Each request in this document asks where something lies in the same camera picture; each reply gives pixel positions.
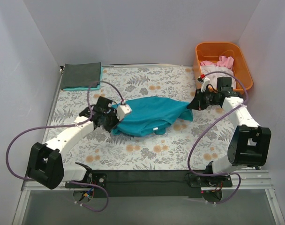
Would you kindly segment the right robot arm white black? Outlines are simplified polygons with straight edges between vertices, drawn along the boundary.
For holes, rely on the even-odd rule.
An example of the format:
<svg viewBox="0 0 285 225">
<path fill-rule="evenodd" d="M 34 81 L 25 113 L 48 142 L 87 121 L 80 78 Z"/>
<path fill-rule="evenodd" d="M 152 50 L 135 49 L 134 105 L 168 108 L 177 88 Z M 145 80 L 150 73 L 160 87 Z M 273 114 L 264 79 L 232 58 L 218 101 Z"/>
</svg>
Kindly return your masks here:
<svg viewBox="0 0 285 225">
<path fill-rule="evenodd" d="M 242 95 L 233 90 L 232 79 L 228 76 L 219 77 L 214 90 L 209 89 L 210 80 L 205 75 L 198 77 L 198 81 L 202 86 L 195 91 L 195 97 L 187 108 L 201 111 L 210 105 L 219 105 L 230 118 L 235 131 L 227 154 L 211 161 L 200 174 L 190 174 L 189 181 L 215 186 L 228 180 L 230 173 L 236 170 L 265 165 L 271 130 L 253 119 Z"/>
</svg>

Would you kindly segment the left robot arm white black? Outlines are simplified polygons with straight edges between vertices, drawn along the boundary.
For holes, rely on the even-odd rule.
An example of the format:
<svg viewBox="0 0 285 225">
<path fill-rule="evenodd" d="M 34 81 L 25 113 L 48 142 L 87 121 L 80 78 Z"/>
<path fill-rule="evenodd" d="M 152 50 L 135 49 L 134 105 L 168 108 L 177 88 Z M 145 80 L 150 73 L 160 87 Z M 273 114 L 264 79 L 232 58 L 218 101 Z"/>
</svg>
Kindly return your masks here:
<svg viewBox="0 0 285 225">
<path fill-rule="evenodd" d="M 35 143 L 30 151 L 27 176 L 48 189 L 55 189 L 61 182 L 76 181 L 88 187 L 92 169 L 82 163 L 65 164 L 63 157 L 86 135 L 98 127 L 110 132 L 119 122 L 113 101 L 99 97 L 97 103 L 86 107 L 76 117 L 75 126 L 68 127 L 45 143 Z"/>
</svg>

